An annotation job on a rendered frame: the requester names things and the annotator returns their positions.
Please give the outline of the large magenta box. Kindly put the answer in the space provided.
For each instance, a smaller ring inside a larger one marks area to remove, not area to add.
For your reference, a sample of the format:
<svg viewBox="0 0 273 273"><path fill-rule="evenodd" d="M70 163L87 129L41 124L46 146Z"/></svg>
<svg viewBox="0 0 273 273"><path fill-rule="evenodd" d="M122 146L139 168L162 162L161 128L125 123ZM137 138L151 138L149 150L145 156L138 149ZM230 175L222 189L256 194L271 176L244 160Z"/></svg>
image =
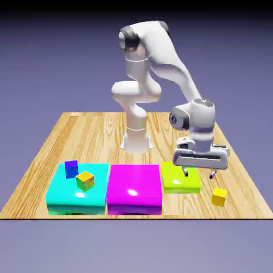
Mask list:
<svg viewBox="0 0 273 273"><path fill-rule="evenodd" d="M107 185L109 215L160 215L163 206L158 165L112 165Z"/></svg>

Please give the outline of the small orange cube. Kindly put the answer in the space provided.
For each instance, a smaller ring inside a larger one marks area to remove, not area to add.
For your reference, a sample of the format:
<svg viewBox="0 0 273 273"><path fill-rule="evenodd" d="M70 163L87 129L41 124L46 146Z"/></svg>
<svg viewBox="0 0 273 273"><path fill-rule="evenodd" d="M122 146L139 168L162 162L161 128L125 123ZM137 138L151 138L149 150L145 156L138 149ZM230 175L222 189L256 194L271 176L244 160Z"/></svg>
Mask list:
<svg viewBox="0 0 273 273"><path fill-rule="evenodd" d="M78 188L82 191L88 191L94 186L94 175L88 171L78 174L75 178Z"/></svg>

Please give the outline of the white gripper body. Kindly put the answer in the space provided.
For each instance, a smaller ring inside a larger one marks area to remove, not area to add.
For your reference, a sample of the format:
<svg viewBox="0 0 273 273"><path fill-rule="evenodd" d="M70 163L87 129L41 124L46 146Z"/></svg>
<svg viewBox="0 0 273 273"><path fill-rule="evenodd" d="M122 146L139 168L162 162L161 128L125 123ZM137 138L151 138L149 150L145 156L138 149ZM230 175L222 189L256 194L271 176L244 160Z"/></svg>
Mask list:
<svg viewBox="0 0 273 273"><path fill-rule="evenodd" d="M210 151L196 152L191 149L176 148L173 164L181 167L209 168L225 170L228 167L230 149L227 146L212 145Z"/></svg>

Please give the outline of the small blue cube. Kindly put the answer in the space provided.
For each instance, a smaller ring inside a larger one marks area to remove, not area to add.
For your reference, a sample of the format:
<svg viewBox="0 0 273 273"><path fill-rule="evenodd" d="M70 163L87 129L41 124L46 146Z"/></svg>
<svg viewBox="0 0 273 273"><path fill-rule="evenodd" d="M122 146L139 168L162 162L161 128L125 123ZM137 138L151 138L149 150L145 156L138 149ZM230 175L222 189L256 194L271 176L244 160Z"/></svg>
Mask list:
<svg viewBox="0 0 273 273"><path fill-rule="evenodd" d="M78 175L78 161L77 160L69 160L65 161L65 174L66 178L74 178Z"/></svg>

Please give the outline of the large cyan box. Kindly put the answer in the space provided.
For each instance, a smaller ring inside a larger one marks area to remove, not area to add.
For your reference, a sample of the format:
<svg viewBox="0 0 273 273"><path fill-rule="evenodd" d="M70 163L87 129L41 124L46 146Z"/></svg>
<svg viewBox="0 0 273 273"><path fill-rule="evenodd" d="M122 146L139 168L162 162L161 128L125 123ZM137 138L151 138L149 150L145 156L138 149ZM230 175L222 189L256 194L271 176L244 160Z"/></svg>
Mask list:
<svg viewBox="0 0 273 273"><path fill-rule="evenodd" d="M109 177L109 164L79 164L79 173L94 175L94 186L82 191L75 178L66 178L65 165L60 164L45 194L50 215L104 215Z"/></svg>

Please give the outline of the small yellow cube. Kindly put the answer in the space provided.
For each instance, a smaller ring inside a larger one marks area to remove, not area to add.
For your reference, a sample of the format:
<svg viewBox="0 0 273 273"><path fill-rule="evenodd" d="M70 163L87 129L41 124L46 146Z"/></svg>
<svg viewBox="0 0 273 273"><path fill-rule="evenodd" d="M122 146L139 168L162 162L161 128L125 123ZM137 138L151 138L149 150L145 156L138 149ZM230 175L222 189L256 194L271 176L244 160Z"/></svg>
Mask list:
<svg viewBox="0 0 273 273"><path fill-rule="evenodd" d="M212 195L212 204L224 207L227 197L227 190L222 188L214 188Z"/></svg>

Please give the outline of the large lime green box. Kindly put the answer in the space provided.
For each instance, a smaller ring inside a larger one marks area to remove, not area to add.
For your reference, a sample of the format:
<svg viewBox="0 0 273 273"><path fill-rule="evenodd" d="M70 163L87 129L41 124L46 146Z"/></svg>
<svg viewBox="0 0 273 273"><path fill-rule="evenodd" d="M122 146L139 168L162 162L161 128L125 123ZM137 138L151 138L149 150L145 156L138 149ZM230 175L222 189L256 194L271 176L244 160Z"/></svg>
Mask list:
<svg viewBox="0 0 273 273"><path fill-rule="evenodd" d="M196 168L186 167L188 175L185 176L181 166L175 166L172 162L162 162L160 171L165 194L200 193L202 183Z"/></svg>

